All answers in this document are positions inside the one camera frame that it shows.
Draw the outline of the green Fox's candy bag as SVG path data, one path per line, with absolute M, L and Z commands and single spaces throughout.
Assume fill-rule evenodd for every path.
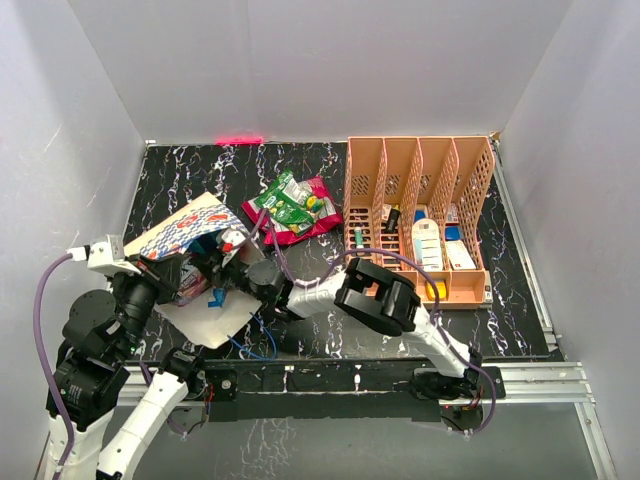
M 303 235 L 314 226 L 325 206 L 325 200 L 301 186 L 290 170 L 280 174 L 254 202 L 260 209 L 266 208 L 273 221 L 296 236 Z

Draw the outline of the pink snack bag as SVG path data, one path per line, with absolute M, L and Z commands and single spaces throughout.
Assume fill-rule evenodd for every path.
M 287 246 L 328 233 L 343 224 L 343 216 L 321 177 L 297 181 L 285 170 L 242 209 L 265 233 L 265 244 Z

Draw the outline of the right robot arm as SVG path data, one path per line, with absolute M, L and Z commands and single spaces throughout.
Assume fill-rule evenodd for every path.
M 407 335 L 421 343 L 435 368 L 421 394 L 427 398 L 471 398 L 482 382 L 481 356 L 444 330 L 432 309 L 422 304 L 411 280 L 363 257 L 344 271 L 318 280 L 294 280 L 282 260 L 246 262 L 236 250 L 209 253 L 195 261 L 216 286 L 230 286 L 259 302 L 259 316 L 284 322 L 341 310 L 369 329 L 390 337 Z

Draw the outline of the blue checkered paper bag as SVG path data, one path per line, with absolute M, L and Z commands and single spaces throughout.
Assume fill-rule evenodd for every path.
M 160 260 L 184 256 L 178 296 L 156 308 L 188 340 L 217 349 L 258 312 L 261 302 L 221 278 L 219 266 L 233 259 L 263 258 L 256 244 L 241 243 L 249 234 L 240 219 L 211 193 L 204 193 L 158 225 L 125 244 L 127 255 Z

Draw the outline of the blue snack bag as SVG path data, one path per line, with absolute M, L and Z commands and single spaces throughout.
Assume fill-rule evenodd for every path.
M 208 308 L 223 308 L 226 300 L 227 292 L 224 288 L 214 287 L 207 300 Z

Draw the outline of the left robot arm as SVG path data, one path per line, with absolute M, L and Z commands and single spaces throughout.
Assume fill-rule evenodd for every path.
M 109 443 L 103 441 L 129 372 L 125 366 L 157 305 L 175 300 L 183 255 L 153 260 L 133 255 L 107 276 L 112 290 L 91 290 L 72 304 L 64 341 L 54 365 L 41 331 L 49 266 L 36 289 L 34 340 L 49 386 L 47 479 L 130 479 L 161 426 L 185 398 L 200 396 L 207 376 L 202 359 L 172 349 L 151 378 L 146 393 Z

